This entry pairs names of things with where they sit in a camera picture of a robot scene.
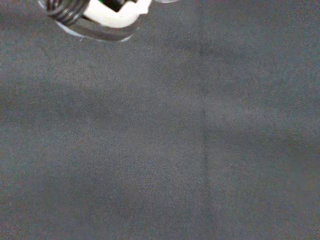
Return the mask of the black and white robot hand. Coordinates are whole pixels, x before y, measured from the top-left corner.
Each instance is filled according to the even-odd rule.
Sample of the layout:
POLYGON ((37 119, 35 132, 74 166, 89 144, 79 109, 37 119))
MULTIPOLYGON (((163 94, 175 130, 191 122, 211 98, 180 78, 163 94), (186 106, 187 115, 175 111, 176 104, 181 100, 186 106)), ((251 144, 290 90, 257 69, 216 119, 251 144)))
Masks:
POLYGON ((70 26, 81 18, 120 29, 132 25, 149 12, 150 0, 39 0, 48 17, 70 26))

